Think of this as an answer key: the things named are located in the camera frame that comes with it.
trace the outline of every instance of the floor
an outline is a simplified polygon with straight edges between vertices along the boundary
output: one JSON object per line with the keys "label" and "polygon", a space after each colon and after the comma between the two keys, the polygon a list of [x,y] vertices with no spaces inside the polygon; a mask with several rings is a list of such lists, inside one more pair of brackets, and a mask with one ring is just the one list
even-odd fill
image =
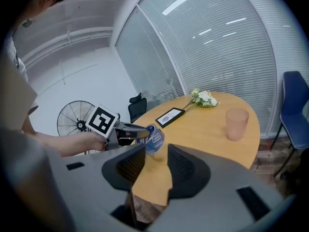
{"label": "floor", "polygon": [[[279,138],[271,151],[268,149],[270,143],[271,140],[261,140],[259,150],[250,170],[265,183],[277,189],[283,197],[286,197],[291,192],[288,183],[286,180],[280,179],[280,174],[276,178],[274,178],[273,174],[281,167],[290,154],[291,149],[288,148],[290,141],[287,137]],[[286,170],[292,171],[299,165],[301,153],[302,150],[297,150],[293,154],[285,167]],[[134,206],[137,220],[144,223],[153,222],[165,209],[165,206],[147,202],[137,196],[134,196]]]}

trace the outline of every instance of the chair leg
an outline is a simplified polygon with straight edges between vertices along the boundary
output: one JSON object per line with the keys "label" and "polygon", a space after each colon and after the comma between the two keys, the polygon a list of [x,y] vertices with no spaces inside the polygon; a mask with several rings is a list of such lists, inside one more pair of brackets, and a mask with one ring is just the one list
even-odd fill
{"label": "chair leg", "polygon": [[282,129],[282,126],[283,126],[283,125],[282,125],[282,123],[281,123],[281,124],[280,124],[280,127],[279,127],[279,130],[278,130],[278,132],[277,132],[277,135],[276,135],[274,141],[272,142],[271,147],[270,147],[269,150],[271,150],[271,149],[273,148],[273,146],[274,146],[274,144],[275,144],[277,138],[279,137],[279,134],[280,134],[280,131],[281,131],[281,129]]}
{"label": "chair leg", "polygon": [[296,149],[294,149],[294,148],[292,149],[292,151],[291,151],[290,155],[288,156],[288,158],[285,160],[285,162],[282,164],[282,166],[279,168],[279,170],[275,172],[274,177],[276,177],[282,171],[282,169],[285,167],[285,165],[291,159],[291,157],[292,157],[292,155],[293,155],[295,150]]}

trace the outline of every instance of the window blinds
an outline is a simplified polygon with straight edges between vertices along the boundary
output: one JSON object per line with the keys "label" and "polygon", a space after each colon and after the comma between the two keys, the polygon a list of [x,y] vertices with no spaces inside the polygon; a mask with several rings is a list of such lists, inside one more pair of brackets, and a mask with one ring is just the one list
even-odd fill
{"label": "window blinds", "polygon": [[136,8],[127,21],[116,49],[148,109],[183,95],[174,67],[159,37]]}
{"label": "window blinds", "polygon": [[142,0],[187,92],[195,87],[243,98],[261,133],[275,100],[275,61],[268,35],[248,0]]}

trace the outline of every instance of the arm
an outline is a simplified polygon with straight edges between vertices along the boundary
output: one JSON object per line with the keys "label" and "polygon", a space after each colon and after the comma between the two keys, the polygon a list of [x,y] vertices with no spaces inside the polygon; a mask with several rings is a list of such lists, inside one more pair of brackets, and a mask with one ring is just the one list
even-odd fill
{"label": "arm", "polygon": [[88,150],[102,150],[105,139],[93,132],[83,132],[72,136],[55,137],[36,132],[27,116],[22,127],[24,133],[32,135],[42,141],[49,147],[56,148],[60,151],[61,156],[73,156]]}

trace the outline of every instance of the person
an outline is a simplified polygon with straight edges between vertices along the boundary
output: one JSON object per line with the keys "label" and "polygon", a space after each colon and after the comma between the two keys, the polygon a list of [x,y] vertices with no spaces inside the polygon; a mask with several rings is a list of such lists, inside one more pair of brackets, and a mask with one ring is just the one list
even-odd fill
{"label": "person", "polygon": [[[63,0],[31,0],[24,9],[23,13],[16,20],[12,27],[12,31],[17,30],[18,26],[24,21],[38,16],[49,7],[61,1]],[[10,61],[14,62],[14,66],[18,68],[19,73],[23,76],[24,80],[28,82],[26,67],[16,54],[16,49],[11,36],[7,37],[4,46],[8,51]],[[104,137],[94,132],[83,132],[71,136],[56,137],[35,131],[29,119],[29,115],[34,112],[37,107],[37,104],[34,103],[28,113],[27,118],[25,119],[25,122],[21,128],[25,134],[35,137],[49,147],[56,148],[60,151],[62,156],[72,156],[92,149],[98,151],[104,149]]]}

